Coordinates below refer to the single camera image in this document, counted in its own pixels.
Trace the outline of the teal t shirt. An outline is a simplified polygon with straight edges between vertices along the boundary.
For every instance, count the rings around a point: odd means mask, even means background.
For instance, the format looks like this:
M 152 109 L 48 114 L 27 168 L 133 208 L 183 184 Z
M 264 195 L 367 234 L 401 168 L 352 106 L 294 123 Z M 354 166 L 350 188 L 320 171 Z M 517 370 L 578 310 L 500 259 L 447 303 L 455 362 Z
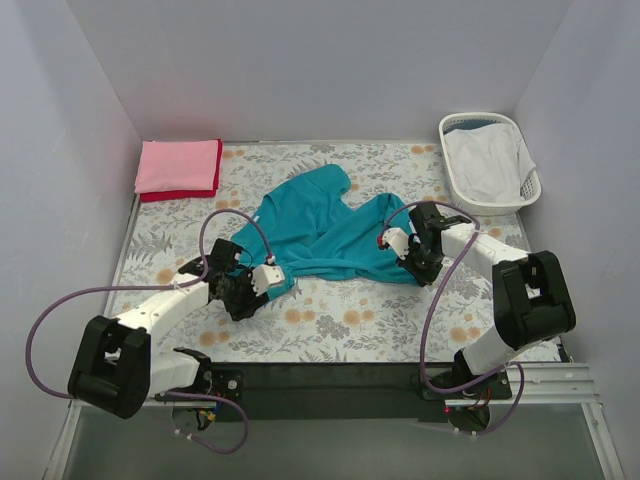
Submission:
M 326 165 L 303 173 L 266 194 L 254 214 L 265 233 L 285 283 L 268 291 L 275 300 L 301 277 L 327 281 L 362 277 L 379 283 L 416 281 L 396 265 L 392 250 L 380 250 L 377 236 L 387 219 L 393 227 L 411 232 L 402 200 L 392 194 L 374 196 L 357 209 L 342 196 L 351 188 L 346 172 Z

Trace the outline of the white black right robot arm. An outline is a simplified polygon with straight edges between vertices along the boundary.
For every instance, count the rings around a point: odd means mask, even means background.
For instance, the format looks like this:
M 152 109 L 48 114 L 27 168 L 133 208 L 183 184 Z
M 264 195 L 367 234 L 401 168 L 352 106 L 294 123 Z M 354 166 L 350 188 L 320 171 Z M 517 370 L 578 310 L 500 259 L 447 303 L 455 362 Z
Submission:
M 471 398 L 518 355 L 573 330 L 576 314 L 555 254 L 509 246 L 482 232 L 479 220 L 459 207 L 443 215 L 443 206 L 438 201 L 405 205 L 412 232 L 386 223 L 377 242 L 396 254 L 398 266 L 419 285 L 440 282 L 429 317 L 459 265 L 491 283 L 492 327 L 455 354 L 449 371 L 432 377 L 424 364 L 419 366 L 421 380 L 431 391 Z

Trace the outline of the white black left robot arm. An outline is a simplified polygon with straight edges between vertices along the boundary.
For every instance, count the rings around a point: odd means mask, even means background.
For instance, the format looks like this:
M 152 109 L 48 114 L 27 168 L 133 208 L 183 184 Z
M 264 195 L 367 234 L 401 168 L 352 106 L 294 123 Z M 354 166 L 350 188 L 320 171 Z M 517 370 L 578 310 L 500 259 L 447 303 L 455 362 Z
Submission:
M 182 320 L 213 301 L 234 321 L 264 306 L 285 274 L 273 258 L 255 267 L 241 264 L 241 246 L 219 239 L 211 252 L 183 265 L 174 284 L 114 318 L 98 315 L 85 327 L 67 385 L 68 393 L 120 418 L 132 417 L 149 398 L 185 394 L 239 400 L 243 374 L 214 366 L 186 347 L 161 352 L 156 342 Z

